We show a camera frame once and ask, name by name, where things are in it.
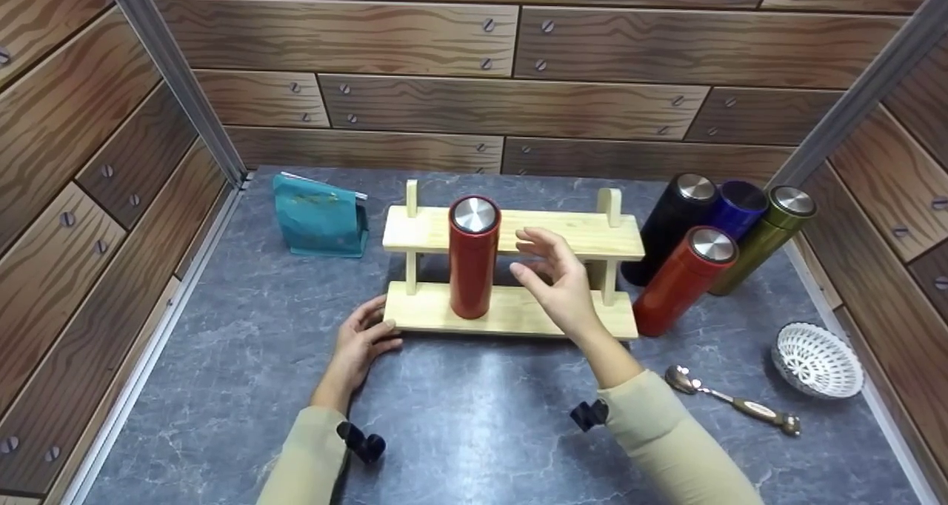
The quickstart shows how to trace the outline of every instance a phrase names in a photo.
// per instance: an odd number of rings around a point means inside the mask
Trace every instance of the spoon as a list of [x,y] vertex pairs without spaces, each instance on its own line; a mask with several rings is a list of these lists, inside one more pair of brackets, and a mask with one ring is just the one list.
[[682,392],[684,394],[695,394],[697,392],[702,392],[704,394],[711,395],[718,400],[725,401],[734,407],[738,411],[748,415],[752,418],[757,418],[759,421],[766,421],[766,423],[775,425],[779,427],[780,431],[785,435],[790,437],[799,437],[800,435],[800,418],[793,416],[793,414],[776,412],[771,410],[764,405],[758,404],[755,401],[745,400],[744,398],[735,398],[728,396],[728,394],[722,394],[713,388],[705,387],[700,379],[691,379],[688,377],[688,369],[686,367],[674,366],[674,364],[668,367],[668,370],[664,373],[664,380],[668,383],[674,390]]

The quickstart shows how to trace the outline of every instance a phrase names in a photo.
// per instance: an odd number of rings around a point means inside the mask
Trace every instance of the wooden rack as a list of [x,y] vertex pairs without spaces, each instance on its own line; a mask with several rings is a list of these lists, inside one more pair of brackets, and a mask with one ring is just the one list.
[[[622,215],[621,207],[622,193],[602,188],[595,213],[501,209],[498,254],[518,255],[514,232],[522,227],[545,227],[564,236],[576,256],[588,261],[592,303],[606,329],[616,338],[633,339],[638,330],[631,302],[625,292],[616,292],[616,272],[620,261],[643,258],[644,248],[635,217]],[[563,336],[524,288],[495,285],[487,314],[465,320],[448,305],[450,286],[418,281],[418,254],[447,254],[447,211],[419,207],[416,180],[406,183],[405,205],[389,208],[382,246],[406,258],[405,281],[389,285],[385,319],[396,320],[401,330]]]

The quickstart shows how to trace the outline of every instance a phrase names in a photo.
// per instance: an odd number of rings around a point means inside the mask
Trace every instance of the red thermos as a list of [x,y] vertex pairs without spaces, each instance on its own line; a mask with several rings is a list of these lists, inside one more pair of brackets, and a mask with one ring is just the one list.
[[660,336],[669,330],[737,259],[730,236],[713,227],[691,228],[632,304],[639,333]]
[[490,308],[501,211],[479,195],[461,198],[447,211],[451,309],[461,318],[480,318]]

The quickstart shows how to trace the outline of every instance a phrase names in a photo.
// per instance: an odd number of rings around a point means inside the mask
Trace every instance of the white wire basket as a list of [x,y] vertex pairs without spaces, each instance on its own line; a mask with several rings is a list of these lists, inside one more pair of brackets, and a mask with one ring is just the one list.
[[780,375],[803,394],[839,400],[863,389],[863,367],[856,354],[823,327],[787,324],[776,336],[771,357]]

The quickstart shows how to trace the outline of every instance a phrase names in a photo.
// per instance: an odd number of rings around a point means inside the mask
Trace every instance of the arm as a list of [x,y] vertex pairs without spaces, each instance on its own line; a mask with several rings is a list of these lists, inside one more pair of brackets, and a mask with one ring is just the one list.
[[326,505],[345,462],[346,447],[336,434],[345,421],[352,393],[365,381],[375,357],[402,344],[394,325],[380,323],[385,296],[355,310],[339,327],[336,350],[308,407],[299,411],[280,458],[257,505]]
[[[606,427],[675,505],[762,505],[731,457],[691,417],[660,377],[646,371],[607,332],[590,300],[586,269],[552,232],[517,232],[519,251],[541,258],[510,269],[583,351],[609,405]],[[554,281],[547,285],[536,272]]]

